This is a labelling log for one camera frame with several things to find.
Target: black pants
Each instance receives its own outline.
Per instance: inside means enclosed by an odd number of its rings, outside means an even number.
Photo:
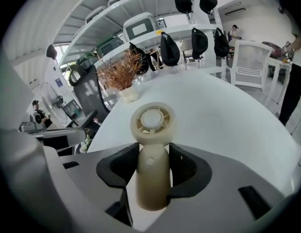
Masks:
[[[159,61],[159,68],[160,69],[162,69],[163,67],[162,67],[162,63],[161,63],[161,61],[160,61],[160,59],[159,59],[159,56],[157,57],[158,55],[157,55],[157,53],[156,52],[154,52],[154,53],[152,53],[152,54],[149,54],[149,53],[147,53],[146,54],[146,58],[147,58],[147,61],[148,61],[148,63],[149,63],[149,66],[150,66],[150,68],[151,68],[151,70],[154,72],[154,71],[156,71],[156,69],[154,68],[154,66],[152,65],[152,62],[151,62],[151,57],[153,57],[154,59],[155,59],[155,61]]]
[[[284,96],[279,120],[285,126],[301,98],[301,67],[292,65],[290,81]]]

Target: white table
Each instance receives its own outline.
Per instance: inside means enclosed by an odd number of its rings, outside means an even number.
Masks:
[[[283,190],[301,148],[282,123],[250,95],[203,69],[157,77],[140,83],[137,89],[137,101],[116,103],[88,152],[135,142],[130,131],[132,114],[146,103],[164,102],[173,108],[179,124],[174,143],[236,159]],[[134,228],[144,230],[163,211],[147,212],[136,205],[134,177],[127,192]]]
[[[289,81],[291,65],[289,63],[284,63],[281,60],[276,60],[276,59],[273,59],[273,58],[268,59],[268,64],[271,65],[271,66],[275,66],[275,73],[273,75],[270,91],[269,91],[269,93],[267,95],[267,98],[265,100],[265,103],[264,103],[264,106],[266,106],[266,107],[267,107],[268,103],[270,102],[271,97],[273,95],[273,92],[275,90],[276,83],[277,83],[278,77],[279,77],[280,69],[284,68],[284,69],[287,70],[287,72],[285,73],[285,79],[284,79],[284,84],[283,84],[283,88],[282,88],[282,91],[281,91],[281,96],[280,96],[279,100],[277,101],[277,103],[279,104],[279,107],[281,108],[282,103],[283,103],[283,99],[284,99],[284,95],[285,95],[285,92],[286,92],[286,88],[287,88],[287,85],[288,85],[288,81]]]

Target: white pot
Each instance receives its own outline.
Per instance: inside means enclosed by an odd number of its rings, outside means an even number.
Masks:
[[[133,86],[120,91],[119,94],[125,103],[130,103],[139,98],[139,94]]]

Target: white shelf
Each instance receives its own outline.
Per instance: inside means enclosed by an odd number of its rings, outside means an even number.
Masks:
[[[121,0],[95,16],[72,40],[59,66],[76,61],[82,54],[123,30],[126,20],[143,12],[155,17],[179,14],[174,0]]]
[[[156,30],[140,37],[137,37],[130,41],[135,44],[138,48],[142,50],[148,50],[160,45],[161,32],[164,31],[169,34],[174,41],[185,40],[191,38],[191,31],[193,28],[197,28],[201,31],[211,31],[217,28],[216,24],[187,24],[176,27],[169,27],[161,30]],[[96,68],[104,65],[104,62],[107,63],[110,60],[117,59],[122,57],[123,52],[128,50],[130,47],[130,43],[126,42],[113,51],[109,52],[105,55],[101,60],[97,61],[94,65]]]

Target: floor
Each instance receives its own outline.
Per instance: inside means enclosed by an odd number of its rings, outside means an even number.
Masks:
[[[230,82],[230,73],[226,73],[227,81]],[[267,98],[267,94],[271,87],[272,78],[266,79],[265,89],[261,91],[259,88],[249,87],[249,86],[241,86],[237,85],[240,89],[251,95],[253,98],[258,100],[260,103],[264,104],[265,99]],[[283,85],[280,81],[277,82],[274,95],[271,98],[270,103],[267,105],[267,108],[275,115],[280,111],[279,105],[275,102],[281,95]],[[286,129],[292,134],[295,141],[301,146],[301,99],[298,103],[297,108],[293,112],[290,120],[286,124]],[[299,161],[300,166],[297,166],[292,174],[291,180],[288,182],[285,193],[291,194],[292,191],[297,191],[299,186],[301,185],[301,158]]]

